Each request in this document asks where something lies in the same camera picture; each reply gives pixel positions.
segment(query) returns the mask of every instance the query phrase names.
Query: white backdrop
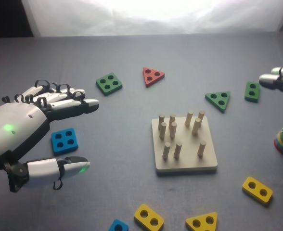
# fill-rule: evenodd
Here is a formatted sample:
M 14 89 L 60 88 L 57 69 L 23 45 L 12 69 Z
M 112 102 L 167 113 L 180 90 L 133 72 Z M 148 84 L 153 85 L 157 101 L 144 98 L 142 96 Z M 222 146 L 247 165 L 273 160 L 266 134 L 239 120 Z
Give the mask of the white backdrop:
M 40 36 L 277 31 L 283 0 L 22 0 Z

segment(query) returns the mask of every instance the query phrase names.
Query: wooden peg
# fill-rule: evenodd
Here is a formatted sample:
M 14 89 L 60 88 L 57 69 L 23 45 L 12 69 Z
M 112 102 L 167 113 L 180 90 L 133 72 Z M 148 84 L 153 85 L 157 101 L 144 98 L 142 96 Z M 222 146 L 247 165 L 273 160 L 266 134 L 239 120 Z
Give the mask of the wooden peg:
M 174 158 L 179 159 L 181 148 L 182 148 L 182 142 L 179 141 L 176 143 Z
M 169 150 L 170 150 L 170 143 L 166 142 L 164 146 L 163 156 L 162 156 L 164 160 L 168 158 Z
M 176 119 L 176 115 L 175 114 L 171 114 L 171 116 L 169 118 L 169 126 L 168 126 L 169 129 L 171 128 L 171 123 L 175 122 L 175 119 Z
M 205 146 L 206 146 L 206 142 L 205 142 L 205 141 L 200 141 L 199 148 L 198 148 L 198 152 L 197 152 L 197 155 L 198 155 L 200 158 L 203 158 Z
M 160 138 L 164 139 L 165 137 L 165 131 L 166 131 L 167 124 L 165 122 L 161 123 L 161 129 L 160 129 Z
M 177 128 L 177 123 L 176 122 L 172 122 L 171 123 L 171 128 L 170 128 L 170 138 L 171 139 L 175 138 L 176 128 Z
M 193 125 L 193 129 L 192 129 L 192 134 L 193 135 L 197 135 L 198 129 L 200 127 L 200 123 L 201 123 L 201 119 L 200 118 L 196 118 L 194 125 Z
M 200 118 L 200 126 L 201 123 L 203 122 L 204 115 L 205 115 L 205 111 L 199 111 L 198 118 Z
M 186 115 L 186 120 L 185 120 L 185 123 L 184 123 L 186 127 L 190 126 L 192 116 L 193 116 L 193 111 L 191 110 Z
M 164 122 L 165 116 L 163 114 L 159 115 L 159 130 L 161 129 L 161 124 Z

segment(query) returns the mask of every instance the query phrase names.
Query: table surface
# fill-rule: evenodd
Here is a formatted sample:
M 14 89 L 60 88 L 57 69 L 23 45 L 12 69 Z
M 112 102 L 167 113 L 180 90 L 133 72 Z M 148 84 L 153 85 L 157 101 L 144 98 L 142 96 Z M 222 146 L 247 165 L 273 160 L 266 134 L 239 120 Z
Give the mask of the table surface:
M 21 162 L 53 157 L 51 133 L 74 128 L 79 149 L 65 156 L 90 160 L 88 171 L 52 185 L 9 192 L 0 171 L 0 231 L 106 231 L 118 218 L 131 231 L 147 204 L 166 231 L 185 231 L 190 217 L 217 212 L 217 231 L 283 230 L 283 156 L 273 139 L 283 127 L 283 93 L 261 88 L 259 103 L 244 100 L 247 81 L 283 65 L 283 33 L 136 37 L 0 39 L 1 97 L 37 79 L 85 89 L 100 108 L 51 123 Z M 142 68 L 165 78 L 145 87 Z M 95 80 L 115 73 L 123 89 L 103 96 Z M 205 94 L 231 91 L 225 114 Z M 215 174 L 158 176 L 151 120 L 204 109 L 218 159 Z M 273 189 L 269 208 L 242 192 L 252 176 Z

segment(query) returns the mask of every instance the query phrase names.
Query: green triangle block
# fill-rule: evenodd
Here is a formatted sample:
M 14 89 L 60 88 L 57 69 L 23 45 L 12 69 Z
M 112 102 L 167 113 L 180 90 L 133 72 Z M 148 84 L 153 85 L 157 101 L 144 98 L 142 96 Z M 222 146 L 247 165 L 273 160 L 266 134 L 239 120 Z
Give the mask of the green triangle block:
M 230 98 L 230 91 L 207 93 L 205 98 L 224 113 Z

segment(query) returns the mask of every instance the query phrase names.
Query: wooden peg board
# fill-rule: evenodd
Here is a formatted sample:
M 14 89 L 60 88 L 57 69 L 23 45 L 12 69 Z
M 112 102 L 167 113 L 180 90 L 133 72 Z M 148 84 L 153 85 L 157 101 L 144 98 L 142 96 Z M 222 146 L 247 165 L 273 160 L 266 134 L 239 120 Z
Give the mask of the wooden peg board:
M 208 119 L 204 116 L 197 135 L 193 136 L 192 129 L 196 118 L 196 116 L 193 116 L 190 126 L 186 127 L 184 124 L 186 117 L 176 117 L 175 122 L 177 123 L 177 129 L 175 138 L 170 138 L 170 129 L 167 127 L 163 140 L 159 137 L 159 119 L 152 120 L 155 166 L 157 172 L 209 171 L 217 169 L 218 161 L 214 151 Z M 164 122 L 169 124 L 169 118 L 165 118 Z M 206 141 L 206 147 L 203 157 L 199 158 L 197 151 L 201 140 Z M 174 152 L 178 141 L 182 142 L 182 148 L 180 157 L 177 160 L 174 158 Z M 171 144 L 167 160 L 162 158 L 165 142 Z

